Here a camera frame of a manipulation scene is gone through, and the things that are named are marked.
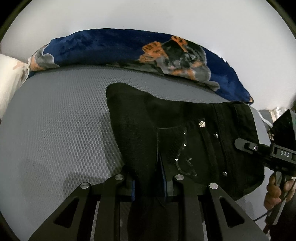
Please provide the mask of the right hand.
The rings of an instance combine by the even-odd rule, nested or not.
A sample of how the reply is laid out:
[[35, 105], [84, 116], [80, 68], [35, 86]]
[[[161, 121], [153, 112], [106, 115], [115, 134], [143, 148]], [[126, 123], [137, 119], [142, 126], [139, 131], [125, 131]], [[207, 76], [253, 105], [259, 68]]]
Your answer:
[[[286, 202], [288, 203], [295, 194], [295, 185], [294, 185], [294, 179], [288, 180], [285, 182], [284, 185], [284, 192], [287, 192], [287, 198]], [[264, 207], [266, 210], [272, 210], [276, 205], [278, 205], [281, 202], [281, 189], [276, 186], [276, 178], [274, 175], [271, 175], [269, 177], [269, 183], [266, 187], [267, 194], [264, 199]]]

